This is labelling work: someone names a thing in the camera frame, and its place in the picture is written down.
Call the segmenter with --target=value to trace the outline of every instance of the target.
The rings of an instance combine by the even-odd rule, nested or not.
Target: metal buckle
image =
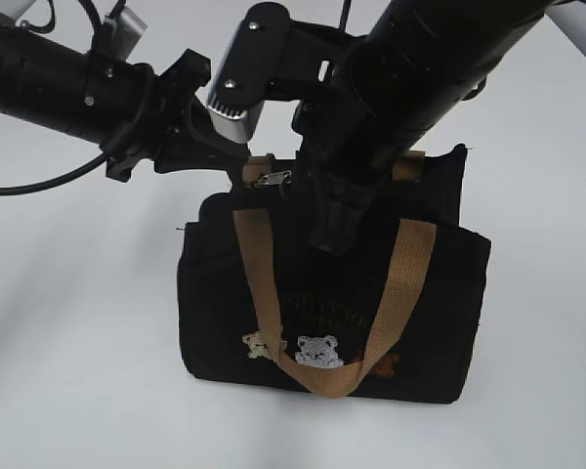
[[[280,171],[279,173],[266,174],[254,183],[256,189],[268,188],[271,186],[283,186],[291,184],[293,180],[292,171]]]

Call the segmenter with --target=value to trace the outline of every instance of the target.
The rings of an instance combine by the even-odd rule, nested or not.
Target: bear patch
[[[250,348],[247,356],[250,359],[256,360],[259,358],[271,360],[273,362],[272,354],[270,349],[267,347],[267,343],[263,339],[263,335],[260,330],[257,330],[253,334],[247,334],[243,336],[243,343]],[[286,341],[282,341],[282,350],[286,349]]]
[[[339,342],[336,337],[306,337],[297,339],[300,352],[295,354],[295,361],[299,364],[314,368],[339,368],[344,362],[339,358],[336,347]]]

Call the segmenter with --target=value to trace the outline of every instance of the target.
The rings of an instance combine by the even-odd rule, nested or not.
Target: tan strap
[[[252,185],[266,174],[272,172],[273,155],[252,156],[243,167],[243,182]]]
[[[421,181],[425,160],[426,153],[419,150],[411,150],[400,156],[393,166],[393,181]]]
[[[282,322],[273,274],[269,212],[266,209],[236,211],[234,222],[256,318],[271,356],[309,391],[327,398],[347,396],[397,343],[408,323],[425,283],[436,240],[436,226],[412,220],[401,221],[386,286],[362,362],[320,369],[296,363],[282,348]]]

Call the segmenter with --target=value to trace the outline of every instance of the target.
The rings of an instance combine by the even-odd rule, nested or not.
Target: cable
[[[48,0],[48,5],[50,6],[50,20],[48,21],[48,24],[45,26],[37,26],[35,24],[30,24],[30,22],[26,20],[23,20],[20,23],[20,27],[36,34],[50,34],[52,31],[54,31],[57,27],[57,11],[55,10],[55,0]]]
[[[0,188],[0,196],[9,196],[9,195],[25,195],[28,193],[35,193],[35,192],[42,192],[47,191],[48,189],[57,188],[58,186],[63,186],[67,183],[71,183],[78,178],[85,176],[86,174],[91,173],[94,169],[99,168],[103,164],[108,161],[108,156],[106,153],[102,153],[96,159],[90,161],[89,163],[81,166],[78,169],[71,171],[70,173],[64,174],[59,176],[58,178],[51,179],[49,181],[45,181],[43,183],[37,184],[30,184],[28,186],[16,186],[13,188]]]
[[[91,0],[78,0],[78,3],[85,10],[85,13],[87,13],[91,26],[94,28],[94,34],[97,34],[102,29],[102,20],[94,2]]]
[[[476,98],[482,91],[484,91],[485,87],[486,87],[486,78],[478,84],[478,88],[476,88],[475,90],[471,90],[469,92],[469,94],[462,99],[462,101],[470,101],[473,98]]]
[[[126,8],[126,0],[118,0],[113,9],[108,14],[108,17],[112,20],[117,20],[117,17],[121,15],[121,12]]]
[[[350,18],[350,10],[352,9],[352,0],[343,1],[343,11],[341,12],[341,20],[339,21],[339,29],[345,31]]]

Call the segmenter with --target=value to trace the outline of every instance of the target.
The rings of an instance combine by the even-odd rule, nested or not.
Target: white surface
[[[55,38],[83,50],[85,15],[58,3]],[[149,24],[133,59],[162,71],[184,47],[216,64],[252,3],[130,4]],[[287,4],[298,20],[338,20],[339,0]],[[355,2],[352,31],[385,5]],[[44,14],[38,4],[30,17]],[[292,154],[291,110],[269,107],[257,152]],[[419,147],[459,141],[474,148],[463,224],[494,250],[472,370],[451,406],[331,402],[186,373],[175,229],[226,189],[221,175],[143,164],[126,186],[99,172],[0,199],[0,469],[586,469],[586,61],[543,22]],[[0,116],[0,184],[95,152]]]
[[[34,3],[35,0],[0,0],[0,13],[17,20]]]

